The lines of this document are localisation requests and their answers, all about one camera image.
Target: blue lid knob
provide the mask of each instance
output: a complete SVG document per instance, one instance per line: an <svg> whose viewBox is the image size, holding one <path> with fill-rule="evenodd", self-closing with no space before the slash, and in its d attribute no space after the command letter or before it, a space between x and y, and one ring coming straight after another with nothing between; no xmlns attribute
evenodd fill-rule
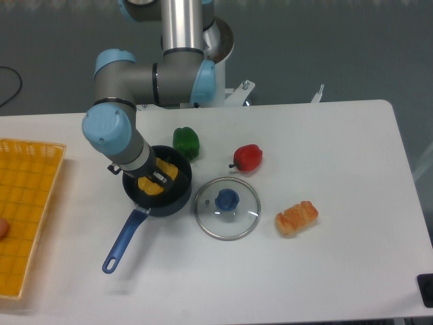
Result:
<svg viewBox="0 0 433 325"><path fill-rule="evenodd" d="M231 188L219 191L215 199L216 206L222 211L233 211L239 203L239 195Z"/></svg>

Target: red bell pepper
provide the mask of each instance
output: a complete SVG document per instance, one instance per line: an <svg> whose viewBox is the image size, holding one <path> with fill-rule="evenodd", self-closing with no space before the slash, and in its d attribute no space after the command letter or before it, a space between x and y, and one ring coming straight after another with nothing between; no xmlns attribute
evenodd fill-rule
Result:
<svg viewBox="0 0 433 325"><path fill-rule="evenodd" d="M263 151L256 144L248 144L238 148L230 168L237 167L240 171L253 171L262 162Z"/></svg>

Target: cable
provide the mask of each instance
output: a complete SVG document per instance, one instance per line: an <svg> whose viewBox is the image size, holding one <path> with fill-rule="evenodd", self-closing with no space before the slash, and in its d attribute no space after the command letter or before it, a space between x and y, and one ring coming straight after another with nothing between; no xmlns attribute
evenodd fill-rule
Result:
<svg viewBox="0 0 433 325"><path fill-rule="evenodd" d="M20 80L20 86L18 87L17 91L15 91L15 93L11 97L7 98L4 102L0 103L0 107L2 107L4 105L6 105L6 103L8 103L11 100L13 100L15 98L15 96L17 96L18 93L21 91L21 88L22 88L22 79L21 79L21 75L18 73L18 71L15 70L15 69L13 69L13 68L10 68L9 66L0 66L0 69L11 70L13 73L15 73L17 75L17 77Z"/></svg>

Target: green bell pepper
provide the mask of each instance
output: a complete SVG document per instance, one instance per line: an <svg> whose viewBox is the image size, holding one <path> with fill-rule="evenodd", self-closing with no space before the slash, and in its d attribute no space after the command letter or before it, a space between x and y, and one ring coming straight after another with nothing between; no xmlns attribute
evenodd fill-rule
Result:
<svg viewBox="0 0 433 325"><path fill-rule="evenodd" d="M198 156L200 150L197 133L190 127L175 129L173 133L173 148L184 155L188 161L193 160Z"/></svg>

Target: blue joint cover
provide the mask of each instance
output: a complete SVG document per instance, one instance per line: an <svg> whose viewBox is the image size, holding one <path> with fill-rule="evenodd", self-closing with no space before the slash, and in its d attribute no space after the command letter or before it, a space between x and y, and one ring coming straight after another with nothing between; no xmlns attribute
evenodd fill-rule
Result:
<svg viewBox="0 0 433 325"><path fill-rule="evenodd" d="M128 51L121 51L119 49L106 49L97 56L93 78L95 78L97 72L104 66L115 61L131 61L136 63L135 56Z"/></svg>
<svg viewBox="0 0 433 325"><path fill-rule="evenodd" d="M117 3L119 4L119 8L120 8L120 12L122 13L122 15L129 21L129 22L138 22L136 21L134 18L131 17L131 15L129 14L128 10L126 9L126 7L124 6L124 2L123 0L118 0Z"/></svg>
<svg viewBox="0 0 433 325"><path fill-rule="evenodd" d="M108 156L122 152L132 136L131 122L126 113L109 103L92 107L83 119L82 128L90 144Z"/></svg>
<svg viewBox="0 0 433 325"><path fill-rule="evenodd" d="M198 69L189 102L191 104L210 102L215 98L216 91L215 63L211 60L204 60Z"/></svg>

